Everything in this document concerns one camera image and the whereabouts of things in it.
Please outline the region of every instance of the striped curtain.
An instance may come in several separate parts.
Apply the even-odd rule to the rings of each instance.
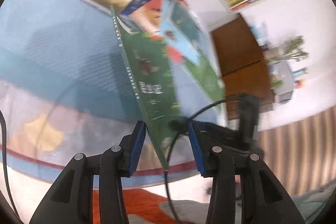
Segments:
[[[290,195],[336,178],[336,106],[260,133],[265,162]]]

